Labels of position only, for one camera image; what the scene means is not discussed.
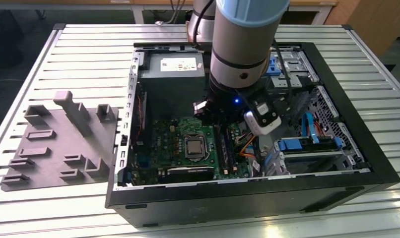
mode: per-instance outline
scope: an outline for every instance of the power supply label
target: power supply label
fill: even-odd
[[[160,71],[195,71],[198,65],[195,58],[163,58],[160,60]]]

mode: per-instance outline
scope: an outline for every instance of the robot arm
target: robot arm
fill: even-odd
[[[187,26],[187,33],[190,41],[193,41],[194,32],[197,32],[198,42],[211,42],[213,40],[213,27],[214,27],[214,13],[215,13],[215,1],[211,0],[210,6],[207,7],[210,0],[195,0],[193,5],[193,15]]]
[[[209,124],[243,119],[255,135],[267,134],[281,119],[258,84],[269,49],[289,0],[217,0],[210,89],[195,103],[195,116]]]

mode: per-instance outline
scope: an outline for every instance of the green circuit board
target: green circuit board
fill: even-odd
[[[237,124],[229,126],[233,141],[241,135]],[[194,162],[186,158],[184,138],[201,136],[205,143],[206,156]],[[138,161],[148,160],[148,169],[140,171],[144,184],[156,184],[154,169],[178,166],[214,167],[214,180],[246,178],[249,176],[247,162],[237,164],[237,171],[227,174],[219,169],[218,155],[215,151],[214,132],[211,126],[202,126],[195,118],[179,118],[172,120],[155,120],[152,123],[151,151],[148,155],[139,155]]]

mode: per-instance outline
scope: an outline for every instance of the black cable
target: black cable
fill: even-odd
[[[275,39],[273,39],[273,47],[277,50],[279,64],[281,64],[281,69],[282,69],[282,73],[283,73],[283,78],[285,78],[285,81],[286,81],[286,87],[287,87],[286,102],[289,104],[292,102],[292,97],[293,97],[293,88],[292,88],[290,78],[289,78],[287,73],[286,73],[286,68],[285,68],[285,64],[283,64],[283,59],[282,59],[282,54],[281,54],[279,46],[278,46],[278,43],[277,43]]]
[[[151,12],[151,14],[152,14],[152,16],[155,17],[155,21],[159,21],[160,20],[160,16],[156,14],[156,12],[155,11],[152,11],[152,10],[148,10],[150,12]]]
[[[176,7],[176,15],[175,15],[175,19],[174,19],[174,22],[172,22],[174,24],[176,23],[176,19],[178,19],[178,16],[179,16],[179,12],[180,12],[180,10],[182,10],[184,4],[186,4],[186,0],[182,0],[182,4],[180,4],[179,9],[178,9],[178,7]]]
[[[250,136],[253,133],[249,132],[246,134],[243,134],[242,136],[239,136],[238,141],[243,140],[247,136]]]
[[[195,25],[194,25],[194,32],[193,32],[193,42],[194,42],[194,47],[197,48],[198,47],[198,30],[199,30],[199,24],[201,24],[201,18],[202,16],[205,15],[210,5],[213,3],[213,0],[210,0],[205,6],[205,8],[202,9],[201,13],[199,13],[199,18],[198,18],[198,21],[195,22]]]

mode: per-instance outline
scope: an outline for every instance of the motherboard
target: motherboard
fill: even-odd
[[[233,146],[241,129],[237,124],[227,128]],[[152,122],[152,140],[148,152],[136,154],[139,165],[136,179],[139,185],[184,182],[187,180],[210,180],[246,178],[249,176],[245,157],[234,155],[234,165],[223,170],[222,158],[218,156],[215,130],[202,126],[195,118],[155,120]]]

